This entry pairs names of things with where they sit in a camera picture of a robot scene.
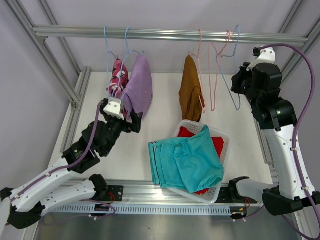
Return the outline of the red trousers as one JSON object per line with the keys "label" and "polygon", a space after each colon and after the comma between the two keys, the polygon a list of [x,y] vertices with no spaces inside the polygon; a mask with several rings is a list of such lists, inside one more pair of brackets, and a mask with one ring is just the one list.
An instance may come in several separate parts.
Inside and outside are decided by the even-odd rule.
{"label": "red trousers", "polygon": [[211,188],[223,180],[222,165],[208,126],[187,138],[174,152],[182,183],[189,193]]}

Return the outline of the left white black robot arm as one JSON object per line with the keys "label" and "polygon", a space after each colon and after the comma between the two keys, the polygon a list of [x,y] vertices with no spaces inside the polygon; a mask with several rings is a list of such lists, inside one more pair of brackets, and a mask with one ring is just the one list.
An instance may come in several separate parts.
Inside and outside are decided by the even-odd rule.
{"label": "left white black robot arm", "polygon": [[21,230],[63,205],[105,199],[109,186],[100,174],[62,190],[57,188],[99,164],[101,157],[109,155],[121,133],[139,133],[143,113],[132,111],[130,118],[127,121],[99,103],[95,120],[55,164],[18,188],[6,187],[0,191],[0,227],[11,225]]}

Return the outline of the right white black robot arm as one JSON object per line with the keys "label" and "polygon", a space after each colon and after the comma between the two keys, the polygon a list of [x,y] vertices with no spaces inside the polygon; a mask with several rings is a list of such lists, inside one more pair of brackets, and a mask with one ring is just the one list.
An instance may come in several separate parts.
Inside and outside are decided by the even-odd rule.
{"label": "right white black robot arm", "polygon": [[266,184],[242,176],[230,180],[227,195],[233,202],[240,202],[244,197],[262,202],[273,216],[291,214],[312,203],[320,203],[320,193],[308,176],[300,150],[295,109],[280,97],[282,78],[275,64],[258,63],[252,67],[244,62],[231,79],[232,92],[246,97],[266,138],[279,183]]}

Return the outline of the pink floral trousers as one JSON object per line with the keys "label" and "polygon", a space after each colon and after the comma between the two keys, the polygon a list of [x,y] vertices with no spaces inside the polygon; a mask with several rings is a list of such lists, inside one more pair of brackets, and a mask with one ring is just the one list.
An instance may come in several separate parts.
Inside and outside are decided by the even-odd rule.
{"label": "pink floral trousers", "polygon": [[117,58],[113,64],[111,80],[107,87],[110,97],[120,99],[123,91],[129,83],[129,72],[123,61]]}

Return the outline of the white plastic basket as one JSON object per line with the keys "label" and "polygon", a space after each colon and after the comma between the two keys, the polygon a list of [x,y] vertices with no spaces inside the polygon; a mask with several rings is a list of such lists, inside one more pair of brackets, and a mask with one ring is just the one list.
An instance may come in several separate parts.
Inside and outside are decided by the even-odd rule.
{"label": "white plastic basket", "polygon": [[[198,134],[201,131],[201,129],[203,128],[203,126],[204,126],[204,124],[199,123],[199,122],[190,121],[190,120],[182,120],[178,124],[178,127],[176,128],[174,136],[177,137],[179,135],[180,127],[185,127],[189,132],[191,132],[193,134]],[[225,132],[223,132],[215,127],[211,127],[211,126],[209,126],[208,128],[209,128],[211,137],[213,137],[213,138],[221,137],[223,139],[223,148],[221,150],[221,153],[218,156],[219,156],[220,162],[223,165],[223,169],[225,171],[227,169],[229,154],[231,151],[231,140]],[[222,186],[222,181],[220,181],[219,183],[215,184],[212,187],[208,187],[208,191],[206,191],[203,194],[188,193],[186,190],[182,190],[182,189],[178,189],[178,188],[174,188],[174,187],[169,187],[168,190],[175,193],[175,194],[178,194],[178,195],[181,195],[185,198],[188,198],[190,200],[204,203],[207,205],[212,205],[212,204],[216,203],[218,200],[221,186]]]}

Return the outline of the aluminium hanging rail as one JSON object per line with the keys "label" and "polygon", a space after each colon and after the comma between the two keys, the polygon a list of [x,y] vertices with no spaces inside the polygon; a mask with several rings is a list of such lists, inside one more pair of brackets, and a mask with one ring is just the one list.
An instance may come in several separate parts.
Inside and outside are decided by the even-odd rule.
{"label": "aluminium hanging rail", "polygon": [[38,37],[60,38],[108,38],[128,40],[155,40],[181,42],[213,42],[241,44],[290,44],[304,46],[308,38],[304,35],[285,33],[211,32],[203,30],[138,29],[93,26],[36,25],[32,28]]}

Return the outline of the aluminium frame left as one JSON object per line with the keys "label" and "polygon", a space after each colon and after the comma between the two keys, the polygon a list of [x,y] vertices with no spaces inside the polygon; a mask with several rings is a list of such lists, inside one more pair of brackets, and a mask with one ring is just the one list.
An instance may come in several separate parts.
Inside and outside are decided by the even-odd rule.
{"label": "aluminium frame left", "polygon": [[83,68],[83,71],[81,71],[67,40],[63,37],[59,37],[57,40],[78,77],[77,87],[72,87],[63,68],[46,43],[47,37],[38,36],[36,34],[36,24],[32,20],[32,17],[24,7],[23,3],[20,0],[5,0],[3,3],[15,20],[17,20],[28,38],[32,41],[44,62],[48,65],[52,73],[62,85],[68,99],[70,100],[70,114],[60,148],[60,152],[62,153],[71,147],[75,139],[92,69],[91,67],[86,66]]}

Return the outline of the aluminium frame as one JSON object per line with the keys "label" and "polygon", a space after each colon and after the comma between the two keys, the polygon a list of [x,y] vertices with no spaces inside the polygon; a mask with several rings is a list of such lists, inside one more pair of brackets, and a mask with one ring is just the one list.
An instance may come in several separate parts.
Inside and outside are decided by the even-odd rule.
{"label": "aluminium frame", "polygon": [[17,20],[28,38],[32,41],[44,62],[48,65],[52,73],[62,85],[68,99],[70,100],[70,114],[60,148],[60,152],[62,153],[71,147],[75,139],[92,69],[91,67],[86,66],[83,68],[83,71],[81,71],[67,40],[63,37],[59,37],[57,40],[78,77],[77,87],[72,87],[63,68],[46,43],[47,37],[38,36],[36,34],[36,24],[32,20],[32,17],[24,7],[23,3],[20,0],[5,0],[3,3],[15,20]]}
{"label": "aluminium frame", "polygon": [[[246,33],[283,33],[304,35],[308,41],[302,50],[312,63],[315,90],[312,102],[298,131],[301,152],[309,172],[320,166],[320,2],[318,0],[248,0],[242,11],[253,24]],[[310,70],[298,54],[287,47],[276,49],[276,64],[284,73],[281,96],[290,101],[297,115],[306,104],[311,89]]]}

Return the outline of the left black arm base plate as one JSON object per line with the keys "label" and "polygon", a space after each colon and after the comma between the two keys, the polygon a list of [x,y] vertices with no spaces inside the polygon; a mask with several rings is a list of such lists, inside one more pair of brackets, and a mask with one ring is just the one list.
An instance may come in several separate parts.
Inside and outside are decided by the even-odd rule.
{"label": "left black arm base plate", "polygon": [[109,185],[103,200],[107,202],[122,202],[124,187],[122,185]]}

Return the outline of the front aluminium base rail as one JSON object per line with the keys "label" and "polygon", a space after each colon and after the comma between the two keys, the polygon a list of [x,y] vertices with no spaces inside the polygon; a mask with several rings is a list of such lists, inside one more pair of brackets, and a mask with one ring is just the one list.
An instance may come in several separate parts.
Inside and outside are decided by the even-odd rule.
{"label": "front aluminium base rail", "polygon": [[[70,179],[52,192],[59,191],[73,185],[81,183],[84,178]],[[123,186],[123,198],[121,204],[141,204],[141,205],[205,205],[204,203],[183,197],[166,188],[154,185],[152,181],[143,180],[105,180],[108,186]],[[244,206],[245,203],[214,203],[213,205]]]}

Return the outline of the aluminium frame right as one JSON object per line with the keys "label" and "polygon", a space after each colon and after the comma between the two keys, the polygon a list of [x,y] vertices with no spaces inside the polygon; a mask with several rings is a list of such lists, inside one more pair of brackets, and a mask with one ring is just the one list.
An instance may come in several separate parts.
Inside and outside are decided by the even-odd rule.
{"label": "aluminium frame right", "polygon": [[[302,50],[312,63],[315,90],[312,102],[298,131],[301,152],[309,172],[320,166],[320,2],[318,0],[248,0],[242,11],[253,24],[246,33],[283,33],[304,35],[308,41]],[[284,73],[281,96],[290,101],[297,115],[306,104],[311,89],[310,70],[298,54],[287,47],[276,49],[276,64]]]}

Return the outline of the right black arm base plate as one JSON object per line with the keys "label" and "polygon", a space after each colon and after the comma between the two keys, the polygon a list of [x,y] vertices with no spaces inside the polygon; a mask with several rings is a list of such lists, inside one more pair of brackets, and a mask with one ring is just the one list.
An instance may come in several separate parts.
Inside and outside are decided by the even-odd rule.
{"label": "right black arm base plate", "polygon": [[240,196],[236,189],[231,189],[229,187],[221,187],[216,200],[218,204],[245,204],[245,197]]}

